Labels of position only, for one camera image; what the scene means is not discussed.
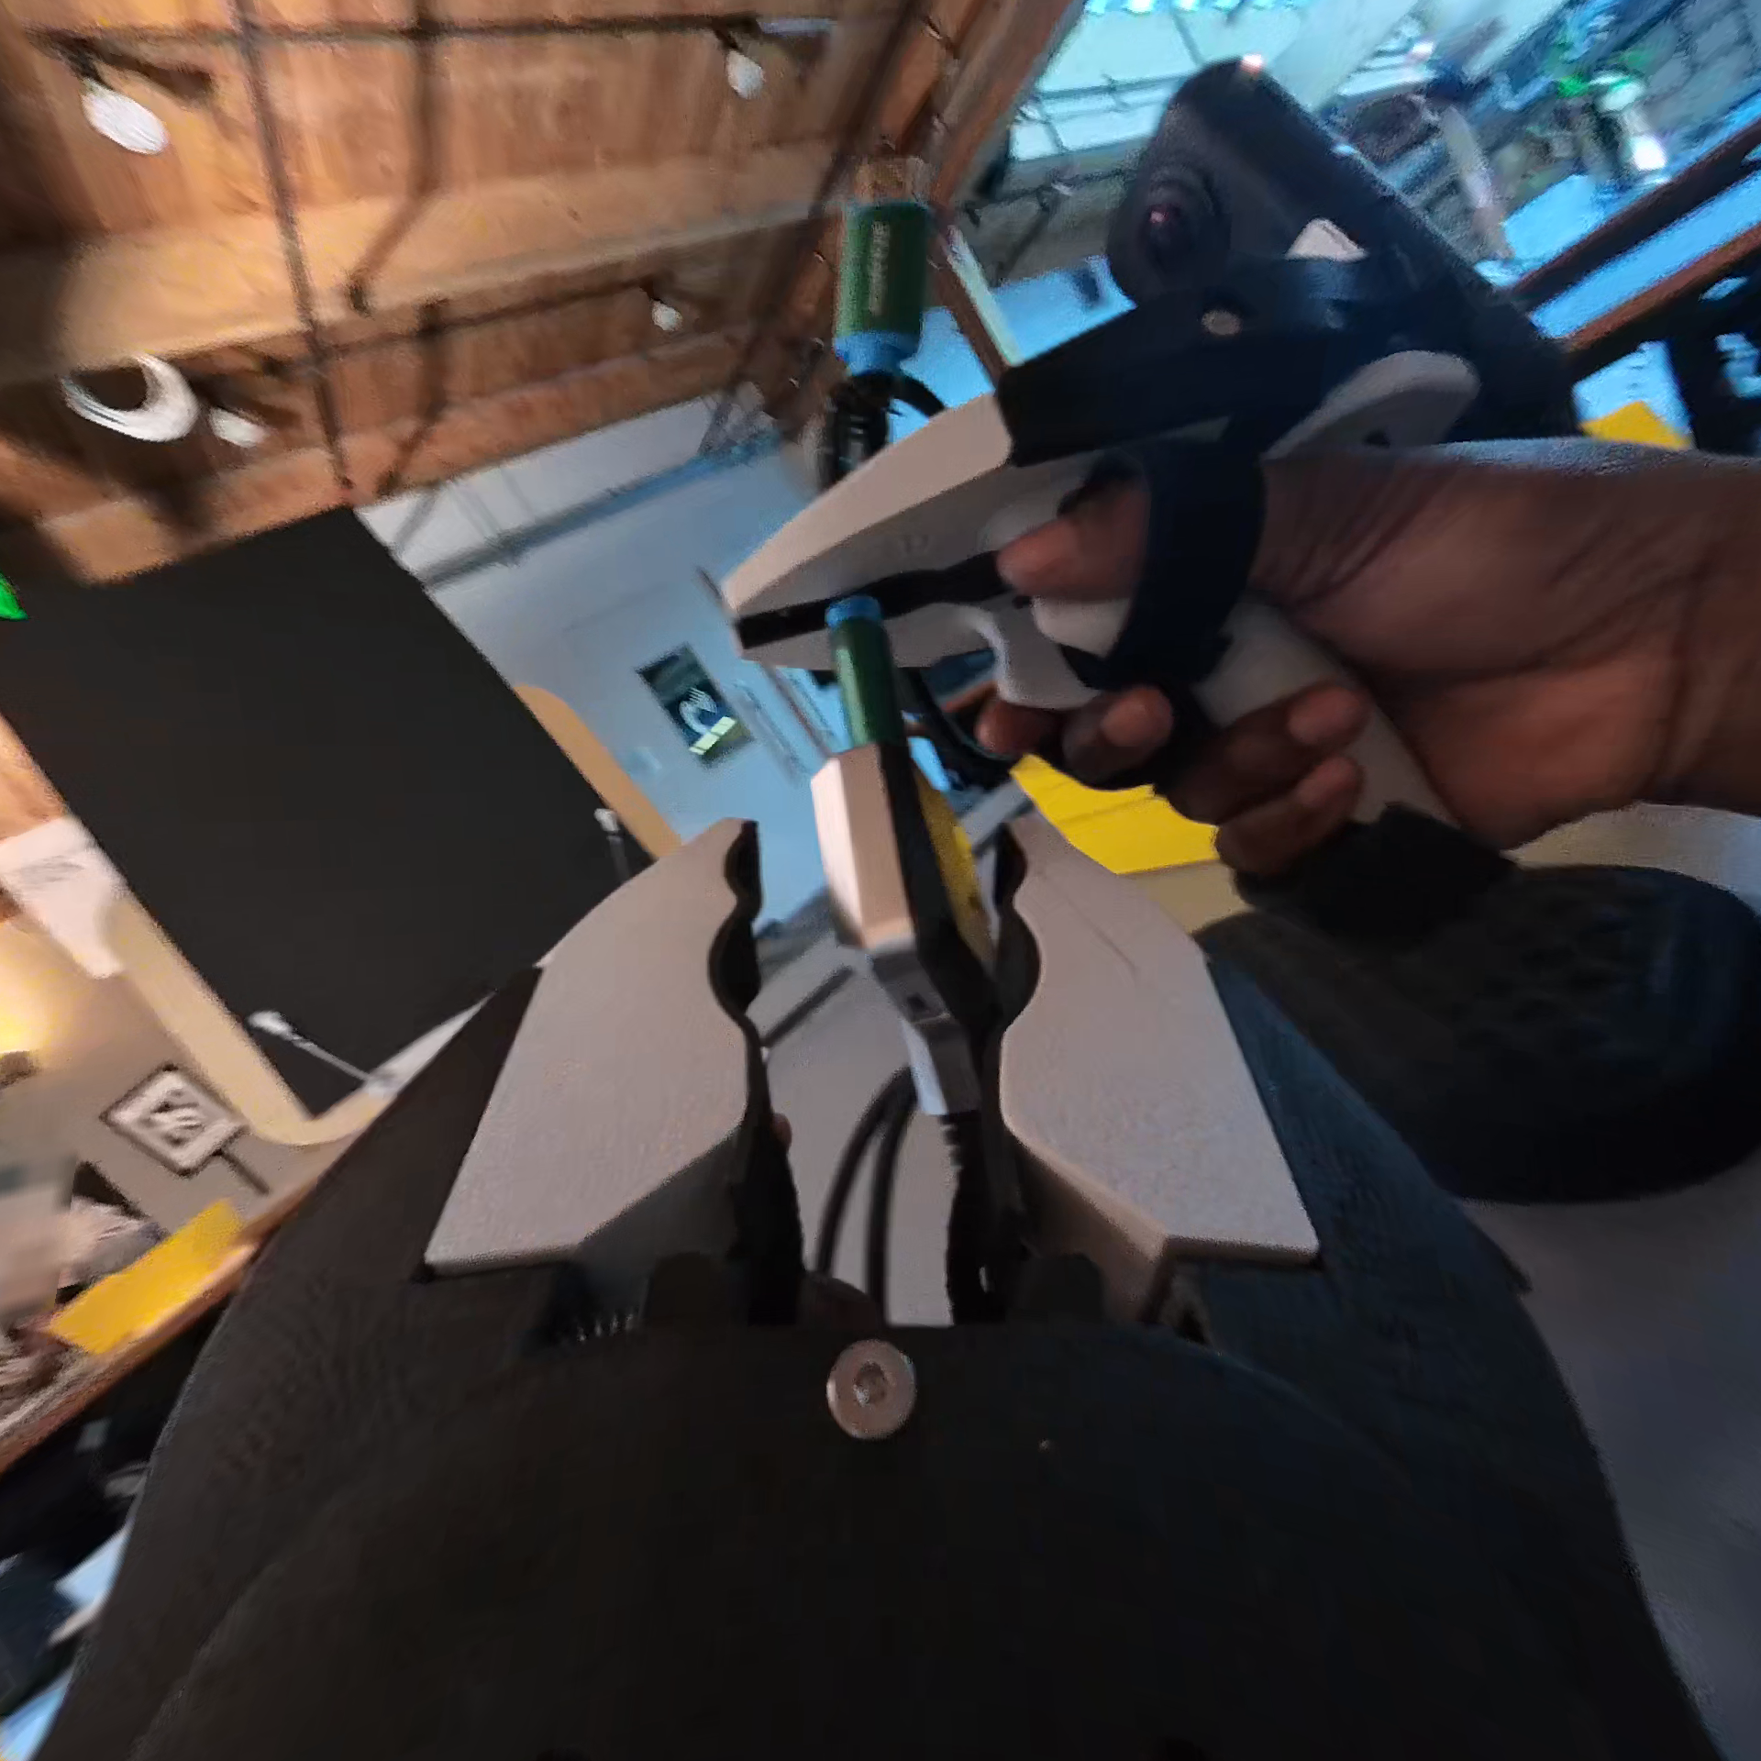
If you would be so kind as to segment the dark wall poster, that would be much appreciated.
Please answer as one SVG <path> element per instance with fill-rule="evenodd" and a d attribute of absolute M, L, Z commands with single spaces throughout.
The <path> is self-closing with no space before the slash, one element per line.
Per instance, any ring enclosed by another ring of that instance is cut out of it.
<path fill-rule="evenodd" d="M 719 766 L 752 744 L 752 728 L 691 648 L 668 648 L 638 674 L 699 766 Z"/>

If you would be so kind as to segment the black textured wrist rest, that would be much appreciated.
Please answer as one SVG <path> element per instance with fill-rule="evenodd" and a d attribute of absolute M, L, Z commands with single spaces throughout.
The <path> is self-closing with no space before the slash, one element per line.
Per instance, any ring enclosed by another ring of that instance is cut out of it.
<path fill-rule="evenodd" d="M 1759 1150 L 1761 926 L 1733 893 L 1540 866 L 1387 808 L 1200 933 L 1459 1199 L 1624 1201 Z"/>

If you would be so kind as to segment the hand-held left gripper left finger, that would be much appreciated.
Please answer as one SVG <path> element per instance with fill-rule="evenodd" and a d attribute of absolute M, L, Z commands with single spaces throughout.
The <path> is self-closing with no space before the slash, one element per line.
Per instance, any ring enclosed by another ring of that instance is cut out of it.
<path fill-rule="evenodd" d="M 804 1217 L 752 1004 L 758 824 L 723 819 L 592 907 L 544 957 L 427 1242 L 434 1277 L 562 1266 L 598 1316 L 672 1257 L 793 1325 Z"/>

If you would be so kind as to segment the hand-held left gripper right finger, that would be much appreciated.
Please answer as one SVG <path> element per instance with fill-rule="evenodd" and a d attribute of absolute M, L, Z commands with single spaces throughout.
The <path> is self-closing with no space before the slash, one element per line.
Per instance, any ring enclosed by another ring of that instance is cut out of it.
<path fill-rule="evenodd" d="M 1190 933 L 1038 819 L 1000 829 L 985 903 L 1000 1025 L 947 1241 L 958 1325 L 1083 1262 L 1106 1322 L 1200 1266 L 1315 1269 L 1316 1226 Z"/>

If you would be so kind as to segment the white panel stand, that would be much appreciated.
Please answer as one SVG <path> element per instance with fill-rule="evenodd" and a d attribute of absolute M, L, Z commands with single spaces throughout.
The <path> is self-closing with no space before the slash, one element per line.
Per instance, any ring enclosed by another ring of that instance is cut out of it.
<path fill-rule="evenodd" d="M 381 1094 L 384 1093 L 384 1079 L 379 1068 L 361 1068 L 342 1056 L 334 1056 L 328 1046 L 313 1044 L 312 1036 L 305 1036 L 285 1013 L 276 1012 L 252 1012 L 248 1013 L 248 1025 L 252 1031 L 260 1036 L 271 1036 L 271 1040 L 282 1040 L 282 1044 L 294 1044 L 296 1050 L 317 1060 L 321 1066 L 344 1074 L 355 1079 L 355 1087 L 370 1093 L 370 1094 Z"/>

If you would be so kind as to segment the white logo wall sign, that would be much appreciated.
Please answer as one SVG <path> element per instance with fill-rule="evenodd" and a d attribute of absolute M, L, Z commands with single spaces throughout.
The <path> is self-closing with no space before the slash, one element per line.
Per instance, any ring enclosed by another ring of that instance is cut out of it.
<path fill-rule="evenodd" d="M 102 1110 L 102 1125 L 174 1176 L 196 1176 L 248 1132 L 233 1108 L 176 1066 L 164 1066 L 122 1093 Z"/>

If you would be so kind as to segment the black wood-framed acoustic panel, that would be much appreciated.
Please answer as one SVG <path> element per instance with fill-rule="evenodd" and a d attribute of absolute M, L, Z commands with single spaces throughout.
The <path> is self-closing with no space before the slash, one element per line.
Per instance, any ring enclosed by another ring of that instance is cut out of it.
<path fill-rule="evenodd" d="M 218 1012 L 168 1025 L 268 1125 L 370 1093 L 672 848 L 352 512 L 116 585 L 5 536 L 5 728 Z"/>

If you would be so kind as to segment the white ceiling lamp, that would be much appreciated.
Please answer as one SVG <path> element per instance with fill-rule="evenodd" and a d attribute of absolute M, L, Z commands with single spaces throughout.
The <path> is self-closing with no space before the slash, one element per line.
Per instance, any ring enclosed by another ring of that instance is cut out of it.
<path fill-rule="evenodd" d="M 127 157 L 164 157 L 169 150 L 168 122 L 141 100 L 111 90 L 100 76 L 78 79 L 78 100 L 88 129 Z"/>
<path fill-rule="evenodd" d="M 174 443 L 184 439 L 200 422 L 200 396 L 176 367 L 155 355 L 133 355 L 141 376 L 141 401 L 133 407 L 116 407 L 96 401 L 78 376 L 60 376 L 60 396 L 65 410 L 80 422 L 117 434 L 141 443 Z"/>

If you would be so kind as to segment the yellow paper sheet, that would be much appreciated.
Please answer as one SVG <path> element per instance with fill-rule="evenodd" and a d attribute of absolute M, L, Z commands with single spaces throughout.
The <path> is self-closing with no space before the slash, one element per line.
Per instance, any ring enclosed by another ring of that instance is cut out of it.
<path fill-rule="evenodd" d="M 233 1266 L 242 1231 L 228 1201 L 207 1208 L 148 1256 L 60 1305 L 44 1325 L 48 1340 L 78 1353 L 133 1347 Z"/>

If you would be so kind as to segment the black hdmi switch box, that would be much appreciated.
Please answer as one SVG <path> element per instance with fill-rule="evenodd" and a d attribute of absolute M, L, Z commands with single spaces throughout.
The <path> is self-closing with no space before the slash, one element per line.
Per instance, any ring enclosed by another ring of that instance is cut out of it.
<path fill-rule="evenodd" d="M 812 804 L 836 935 L 904 1025 L 918 1108 L 980 1118 L 1000 1004 L 968 836 L 908 739 L 830 760 Z"/>

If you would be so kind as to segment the person's right hand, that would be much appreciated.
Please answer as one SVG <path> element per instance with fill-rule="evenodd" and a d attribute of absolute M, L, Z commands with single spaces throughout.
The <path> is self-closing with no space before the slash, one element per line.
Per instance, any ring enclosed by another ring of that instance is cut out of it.
<path fill-rule="evenodd" d="M 1634 804 L 1761 812 L 1759 460 L 1598 439 L 1269 460 L 1248 589 L 1353 690 L 1200 737 L 1167 797 L 1241 878 L 1362 804 L 1381 709 L 1442 812 L 1523 848 Z"/>

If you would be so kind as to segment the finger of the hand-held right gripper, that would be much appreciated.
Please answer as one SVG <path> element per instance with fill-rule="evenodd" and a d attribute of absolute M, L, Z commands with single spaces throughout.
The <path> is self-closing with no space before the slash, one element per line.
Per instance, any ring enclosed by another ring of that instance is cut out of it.
<path fill-rule="evenodd" d="M 866 595 L 889 622 L 1011 601 L 994 554 L 1048 524 L 1103 447 L 1016 460 L 994 396 L 889 443 L 744 559 L 723 589 L 736 630 L 820 630 Z"/>
<path fill-rule="evenodd" d="M 830 611 L 847 601 L 878 607 L 898 669 L 987 650 L 994 693 L 1008 703 L 1070 708 L 1061 648 L 1038 633 L 1025 601 L 1003 581 L 878 581 L 777 607 L 752 605 L 736 607 L 736 644 L 765 667 L 830 676 L 836 669 Z"/>

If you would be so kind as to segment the yellow plastic bin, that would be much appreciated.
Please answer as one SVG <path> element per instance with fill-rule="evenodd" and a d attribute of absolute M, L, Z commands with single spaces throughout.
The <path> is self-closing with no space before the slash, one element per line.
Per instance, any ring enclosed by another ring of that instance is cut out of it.
<path fill-rule="evenodd" d="M 1035 815 L 1111 873 L 1141 878 L 1218 861 L 1214 829 L 1178 815 L 1153 787 L 1103 793 L 1025 755 L 1011 781 Z"/>

